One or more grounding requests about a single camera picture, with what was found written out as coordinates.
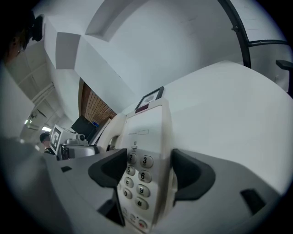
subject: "white telephone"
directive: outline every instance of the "white telephone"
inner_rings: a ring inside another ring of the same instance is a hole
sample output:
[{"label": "white telephone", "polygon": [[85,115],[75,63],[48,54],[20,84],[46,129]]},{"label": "white telephone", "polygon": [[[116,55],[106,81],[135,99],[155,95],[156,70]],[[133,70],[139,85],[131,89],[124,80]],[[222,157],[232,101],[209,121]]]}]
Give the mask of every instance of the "white telephone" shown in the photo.
[{"label": "white telephone", "polygon": [[168,101],[161,98],[141,111],[118,114],[97,144],[100,152],[105,152],[109,141],[117,136],[115,148],[127,149],[126,171],[117,188],[122,214],[126,226],[132,224],[149,232],[171,209],[176,192],[170,167],[172,123]]}]

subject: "button with number 3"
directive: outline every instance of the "button with number 3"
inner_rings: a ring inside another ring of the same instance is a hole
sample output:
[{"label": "button with number 3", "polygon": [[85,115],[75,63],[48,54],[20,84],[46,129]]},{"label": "button with number 3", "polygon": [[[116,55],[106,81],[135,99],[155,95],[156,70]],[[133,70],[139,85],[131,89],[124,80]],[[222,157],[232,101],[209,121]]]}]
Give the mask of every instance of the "button with number 3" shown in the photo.
[{"label": "button with number 3", "polygon": [[142,196],[144,196],[144,197],[149,197],[149,196],[150,196],[150,190],[149,190],[147,187],[145,187],[144,185],[139,184],[139,185],[136,187],[136,191],[137,191],[140,195],[142,195]]},{"label": "button with number 3", "polygon": [[146,170],[141,170],[141,171],[138,173],[138,179],[139,179],[140,181],[145,182],[145,183],[149,183],[149,182],[151,182],[151,180],[152,180],[152,176],[151,176],[151,174],[150,174],[148,171],[146,171]]},{"label": "button with number 3", "polygon": [[136,154],[129,154],[129,155],[127,155],[127,161],[129,163],[136,163]]},{"label": "button with number 3", "polygon": [[127,197],[128,199],[131,199],[132,198],[132,193],[127,189],[127,188],[124,188],[123,189],[123,194],[125,197]]},{"label": "button with number 3", "polygon": [[132,188],[133,187],[133,180],[129,177],[125,177],[124,183],[126,184],[127,187]]},{"label": "button with number 3", "polygon": [[126,168],[126,173],[130,176],[133,176],[136,173],[136,170],[134,169],[133,166],[127,166]]},{"label": "button with number 3", "polygon": [[150,167],[152,167],[152,164],[153,164],[153,160],[152,160],[151,156],[144,155],[143,157],[141,157],[141,166],[142,167],[150,168]]}]

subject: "white table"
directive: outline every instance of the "white table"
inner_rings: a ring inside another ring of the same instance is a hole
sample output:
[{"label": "white table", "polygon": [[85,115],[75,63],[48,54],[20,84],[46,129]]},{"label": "white table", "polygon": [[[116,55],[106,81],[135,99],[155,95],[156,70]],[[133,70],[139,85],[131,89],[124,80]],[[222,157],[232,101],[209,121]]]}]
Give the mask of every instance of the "white table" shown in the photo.
[{"label": "white table", "polygon": [[293,100],[278,85],[222,61],[166,85],[163,97],[174,148],[238,162],[286,192],[293,175]]}]

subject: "picture frame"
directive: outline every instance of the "picture frame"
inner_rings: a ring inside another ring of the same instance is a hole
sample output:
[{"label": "picture frame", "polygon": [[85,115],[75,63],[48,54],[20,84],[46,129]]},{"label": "picture frame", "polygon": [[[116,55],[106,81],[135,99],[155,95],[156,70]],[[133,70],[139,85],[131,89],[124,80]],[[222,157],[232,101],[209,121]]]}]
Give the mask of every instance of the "picture frame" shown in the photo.
[{"label": "picture frame", "polygon": [[161,98],[163,95],[163,92],[164,92],[164,86],[162,86],[162,87],[148,93],[147,95],[143,96],[134,110],[137,110],[138,108],[141,108],[144,105],[147,105],[148,103]]}]

